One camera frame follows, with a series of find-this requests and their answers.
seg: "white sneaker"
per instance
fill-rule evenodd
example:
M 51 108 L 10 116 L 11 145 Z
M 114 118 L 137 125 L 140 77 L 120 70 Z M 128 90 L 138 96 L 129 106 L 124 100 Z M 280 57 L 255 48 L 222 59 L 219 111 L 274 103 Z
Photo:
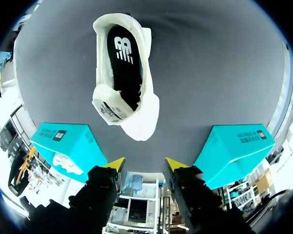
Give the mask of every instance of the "white sneaker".
M 92 104 L 108 125 L 120 125 L 134 140 L 148 140 L 160 109 L 148 63 L 151 30 L 121 13 L 99 17 L 93 29 L 97 84 Z

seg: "shoe insole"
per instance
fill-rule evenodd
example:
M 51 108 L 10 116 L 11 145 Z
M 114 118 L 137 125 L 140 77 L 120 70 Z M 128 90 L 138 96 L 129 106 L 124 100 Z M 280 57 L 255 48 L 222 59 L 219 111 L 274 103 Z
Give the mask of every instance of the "shoe insole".
M 107 35 L 107 51 L 114 76 L 113 88 L 121 91 L 123 100 L 135 111 L 142 84 L 137 42 L 131 32 L 115 25 Z

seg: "teal box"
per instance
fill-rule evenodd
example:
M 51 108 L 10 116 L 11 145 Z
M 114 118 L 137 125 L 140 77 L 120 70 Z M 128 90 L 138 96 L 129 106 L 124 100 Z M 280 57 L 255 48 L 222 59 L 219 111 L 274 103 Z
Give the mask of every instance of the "teal box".
M 44 159 L 61 174 L 85 183 L 94 166 L 106 165 L 107 159 L 86 124 L 43 123 L 30 141 Z M 83 173 L 68 173 L 52 163 L 55 153 L 66 155 Z
M 250 174 L 274 145 L 262 124 L 215 125 L 194 165 L 216 189 Z

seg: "gray table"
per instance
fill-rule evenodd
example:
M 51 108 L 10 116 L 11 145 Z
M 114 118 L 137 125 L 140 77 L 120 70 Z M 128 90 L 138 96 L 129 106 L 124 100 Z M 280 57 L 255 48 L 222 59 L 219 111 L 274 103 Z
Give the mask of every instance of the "gray table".
M 160 114 L 146 142 L 108 126 L 92 106 L 93 21 L 129 12 L 152 29 L 149 58 Z M 283 79 L 282 37 L 249 0 L 45 0 L 19 34 L 17 79 L 34 123 L 87 123 L 109 161 L 161 172 L 192 164 L 212 125 L 271 119 Z

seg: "shoe tongue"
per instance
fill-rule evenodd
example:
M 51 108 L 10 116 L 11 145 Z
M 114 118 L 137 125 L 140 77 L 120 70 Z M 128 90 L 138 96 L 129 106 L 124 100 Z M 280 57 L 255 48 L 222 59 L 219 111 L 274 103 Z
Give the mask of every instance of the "shoe tongue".
M 111 124 L 122 122 L 133 113 L 131 107 L 122 99 L 120 92 L 105 84 L 96 86 L 92 104 L 105 121 Z

